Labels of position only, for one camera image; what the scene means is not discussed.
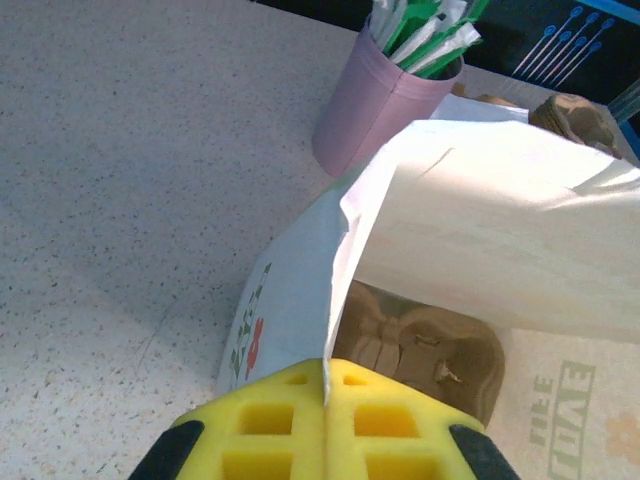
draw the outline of white paper bag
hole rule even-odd
[[[262,254],[216,393],[328,358],[355,277],[495,327],[522,478],[640,478],[639,179],[521,123],[412,124]]]

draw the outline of red logo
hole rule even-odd
[[[244,379],[249,378],[249,374],[256,364],[258,359],[258,350],[260,350],[260,335],[262,335],[262,327],[264,325],[264,318],[260,317],[256,320],[256,326],[253,329],[253,340],[249,345],[249,353],[247,354],[247,372],[244,375]]]

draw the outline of pink cup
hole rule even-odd
[[[429,118],[461,71],[458,60],[450,65],[446,80],[407,73],[380,51],[365,24],[316,126],[313,155],[333,177],[369,161],[412,121]]]

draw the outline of yellow plastic object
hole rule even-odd
[[[330,360],[330,372],[326,408],[322,362],[308,360],[180,417],[172,427],[204,428],[166,478],[476,479],[449,426],[482,432],[478,421],[346,360]]]

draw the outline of table surface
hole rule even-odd
[[[0,8],[7,479],[126,478],[211,399],[254,259],[330,182],[310,137],[352,32],[244,0],[92,3]]]

